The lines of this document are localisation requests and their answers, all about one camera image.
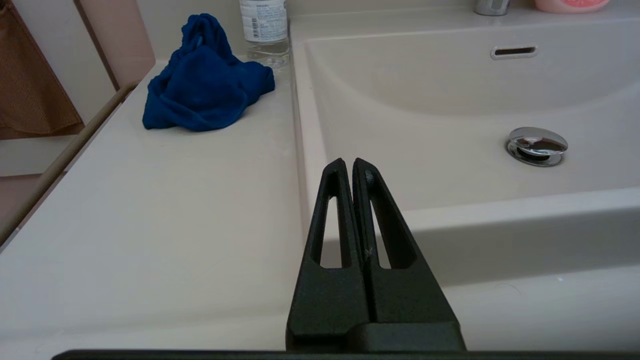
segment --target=white sink basin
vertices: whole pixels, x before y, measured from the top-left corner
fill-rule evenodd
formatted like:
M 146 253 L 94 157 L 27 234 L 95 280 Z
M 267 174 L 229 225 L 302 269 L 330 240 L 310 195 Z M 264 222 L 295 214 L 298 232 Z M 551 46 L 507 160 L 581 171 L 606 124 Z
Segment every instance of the white sink basin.
M 294 19 L 305 225 L 324 166 L 359 157 L 382 173 L 442 286 L 640 264 L 638 34 L 632 1 L 579 16 Z M 496 47 L 537 53 L 494 60 Z M 563 163 L 513 159 L 504 144 L 523 126 L 567 139 Z M 323 262 L 335 265 L 327 226 Z

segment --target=water bottle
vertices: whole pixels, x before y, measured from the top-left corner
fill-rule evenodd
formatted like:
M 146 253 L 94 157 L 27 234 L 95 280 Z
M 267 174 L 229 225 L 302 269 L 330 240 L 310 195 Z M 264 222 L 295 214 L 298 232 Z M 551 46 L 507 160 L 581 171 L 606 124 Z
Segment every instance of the water bottle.
M 246 54 L 251 61 L 277 69 L 289 63 L 286 0 L 240 0 Z

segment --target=brown bag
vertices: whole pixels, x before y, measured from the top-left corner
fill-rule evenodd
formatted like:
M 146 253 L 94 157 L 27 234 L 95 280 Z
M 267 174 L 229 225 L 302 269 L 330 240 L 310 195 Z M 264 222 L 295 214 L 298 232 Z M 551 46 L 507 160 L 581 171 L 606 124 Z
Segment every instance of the brown bag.
M 67 93 L 11 0 L 0 0 L 0 128 L 42 136 L 74 126 L 82 120 Z

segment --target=faucet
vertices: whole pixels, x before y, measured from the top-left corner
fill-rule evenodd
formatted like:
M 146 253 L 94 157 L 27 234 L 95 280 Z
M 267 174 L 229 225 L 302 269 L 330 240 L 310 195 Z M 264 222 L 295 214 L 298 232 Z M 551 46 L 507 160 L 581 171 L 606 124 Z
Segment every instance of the faucet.
M 474 11 L 479 15 L 503 16 L 507 15 L 511 0 L 476 0 Z

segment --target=pink container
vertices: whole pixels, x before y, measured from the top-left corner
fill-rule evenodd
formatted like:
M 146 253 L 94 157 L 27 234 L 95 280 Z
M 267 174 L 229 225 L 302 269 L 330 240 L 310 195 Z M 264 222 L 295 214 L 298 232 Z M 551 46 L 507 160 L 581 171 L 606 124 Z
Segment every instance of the pink container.
M 538 9 L 548 13 L 591 13 L 608 3 L 609 0 L 536 0 Z

